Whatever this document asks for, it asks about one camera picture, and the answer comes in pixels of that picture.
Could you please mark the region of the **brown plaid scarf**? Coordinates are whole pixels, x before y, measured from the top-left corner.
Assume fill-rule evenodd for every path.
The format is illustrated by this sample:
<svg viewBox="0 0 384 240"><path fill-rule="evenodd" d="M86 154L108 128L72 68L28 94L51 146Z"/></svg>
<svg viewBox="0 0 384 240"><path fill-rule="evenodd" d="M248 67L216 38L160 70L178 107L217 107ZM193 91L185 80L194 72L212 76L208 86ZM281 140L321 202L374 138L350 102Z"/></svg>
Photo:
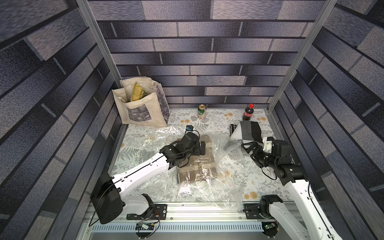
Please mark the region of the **brown plaid scarf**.
<svg viewBox="0 0 384 240"><path fill-rule="evenodd" d="M178 168L179 184L207 181L219 176L211 138L208 135L203 135L201 136L201 140L206 142L206 154L191 156L184 167Z"/></svg>

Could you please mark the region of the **grey white scarf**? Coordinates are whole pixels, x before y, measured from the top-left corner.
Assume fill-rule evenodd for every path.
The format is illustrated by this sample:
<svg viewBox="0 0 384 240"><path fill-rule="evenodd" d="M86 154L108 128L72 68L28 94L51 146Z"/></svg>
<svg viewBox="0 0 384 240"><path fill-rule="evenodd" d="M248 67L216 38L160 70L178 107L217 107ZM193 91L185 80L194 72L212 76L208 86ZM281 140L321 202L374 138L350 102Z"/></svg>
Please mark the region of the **grey white scarf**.
<svg viewBox="0 0 384 240"><path fill-rule="evenodd" d="M259 123L252 121L241 121L230 137L232 141L242 140L243 143L257 142L262 144L262 131Z"/></svg>

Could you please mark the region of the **clear plastic vacuum bag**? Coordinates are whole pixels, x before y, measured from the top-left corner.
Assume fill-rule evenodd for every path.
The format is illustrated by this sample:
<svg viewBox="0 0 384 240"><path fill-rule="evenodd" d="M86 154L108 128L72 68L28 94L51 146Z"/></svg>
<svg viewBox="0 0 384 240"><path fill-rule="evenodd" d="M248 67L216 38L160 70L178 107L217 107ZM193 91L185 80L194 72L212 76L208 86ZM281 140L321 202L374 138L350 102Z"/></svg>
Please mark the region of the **clear plastic vacuum bag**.
<svg viewBox="0 0 384 240"><path fill-rule="evenodd" d="M206 202L223 210L241 210L242 189L228 163L242 172L240 140L202 135L192 126L184 133L166 127L155 131L139 152L139 164L115 174L125 213L143 213L145 197L155 202Z"/></svg>

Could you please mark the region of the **black white houndstooth scarf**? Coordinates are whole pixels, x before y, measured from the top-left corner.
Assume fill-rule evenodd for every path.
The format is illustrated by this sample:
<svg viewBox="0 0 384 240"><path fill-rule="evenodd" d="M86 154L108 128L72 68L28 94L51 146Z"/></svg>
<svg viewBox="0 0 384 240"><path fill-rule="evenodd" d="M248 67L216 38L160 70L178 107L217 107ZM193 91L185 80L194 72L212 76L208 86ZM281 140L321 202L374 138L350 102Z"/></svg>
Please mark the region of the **black white houndstooth scarf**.
<svg viewBox="0 0 384 240"><path fill-rule="evenodd" d="M232 136L232 134L234 133L236 127L237 127L237 125L230 124L230 136Z"/></svg>

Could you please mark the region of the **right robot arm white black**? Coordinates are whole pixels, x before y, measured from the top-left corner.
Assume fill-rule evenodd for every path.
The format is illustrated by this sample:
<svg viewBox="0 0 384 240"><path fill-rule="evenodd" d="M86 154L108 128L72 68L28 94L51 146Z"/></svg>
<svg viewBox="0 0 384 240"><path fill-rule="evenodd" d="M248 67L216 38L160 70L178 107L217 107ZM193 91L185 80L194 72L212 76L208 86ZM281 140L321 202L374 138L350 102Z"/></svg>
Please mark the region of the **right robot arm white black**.
<svg viewBox="0 0 384 240"><path fill-rule="evenodd" d="M242 144L254 163L261 169L271 168L276 179L290 193L304 221L302 225L277 195L264 195L255 206L260 217L274 219L276 229L282 226L293 240L340 240L313 193L307 174L292 160L292 146L272 137Z"/></svg>

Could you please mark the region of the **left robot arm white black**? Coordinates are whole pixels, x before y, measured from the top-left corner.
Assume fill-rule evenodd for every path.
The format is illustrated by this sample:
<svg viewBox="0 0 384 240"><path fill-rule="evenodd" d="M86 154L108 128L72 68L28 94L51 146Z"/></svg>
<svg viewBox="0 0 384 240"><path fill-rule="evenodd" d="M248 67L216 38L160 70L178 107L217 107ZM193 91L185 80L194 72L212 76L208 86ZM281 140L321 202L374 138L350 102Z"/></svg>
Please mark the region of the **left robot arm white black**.
<svg viewBox="0 0 384 240"><path fill-rule="evenodd" d="M186 132L180 141L164 146L153 157L126 172L110 176L103 173L91 194L95 214L102 225L119 215L136 215L147 220L155 211L155 204L147 194L132 196L130 192L154 176L180 166L191 156L206 153L206 143L193 131Z"/></svg>

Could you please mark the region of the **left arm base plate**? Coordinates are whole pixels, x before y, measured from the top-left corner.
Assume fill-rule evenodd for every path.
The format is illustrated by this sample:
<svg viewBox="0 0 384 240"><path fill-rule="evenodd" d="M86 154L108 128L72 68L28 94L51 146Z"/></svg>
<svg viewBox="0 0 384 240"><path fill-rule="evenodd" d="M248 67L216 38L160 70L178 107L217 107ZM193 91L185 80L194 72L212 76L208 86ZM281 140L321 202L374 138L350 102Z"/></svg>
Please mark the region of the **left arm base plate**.
<svg viewBox="0 0 384 240"><path fill-rule="evenodd" d="M167 217L167 204L154 204L154 206L150 206L143 214L128 214L127 220L165 220Z"/></svg>

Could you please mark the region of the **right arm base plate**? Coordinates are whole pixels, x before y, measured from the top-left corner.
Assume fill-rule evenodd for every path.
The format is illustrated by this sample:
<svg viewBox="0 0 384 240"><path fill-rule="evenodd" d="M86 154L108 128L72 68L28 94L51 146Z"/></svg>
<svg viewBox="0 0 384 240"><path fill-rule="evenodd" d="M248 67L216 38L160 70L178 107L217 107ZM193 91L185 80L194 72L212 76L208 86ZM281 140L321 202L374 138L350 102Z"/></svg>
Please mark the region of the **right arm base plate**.
<svg viewBox="0 0 384 240"><path fill-rule="evenodd" d="M265 211L266 213L269 213L269 208L272 205L277 205L285 207L286 205L284 203L266 203L266 204L244 204L243 212L246 214L247 220L258 220L258 221L267 221L271 222L275 219L271 216L264 216L262 215L262 211Z"/></svg>

